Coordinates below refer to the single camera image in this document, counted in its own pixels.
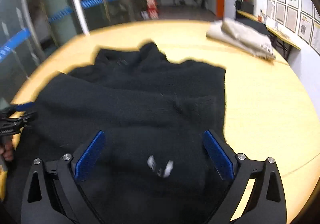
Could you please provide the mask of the person's left hand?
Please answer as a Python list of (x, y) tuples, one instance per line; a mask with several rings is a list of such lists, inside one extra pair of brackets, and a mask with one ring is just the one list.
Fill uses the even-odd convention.
[(1, 156), (5, 161), (10, 162), (14, 158), (14, 147), (12, 145), (12, 137), (5, 137), (1, 143)]

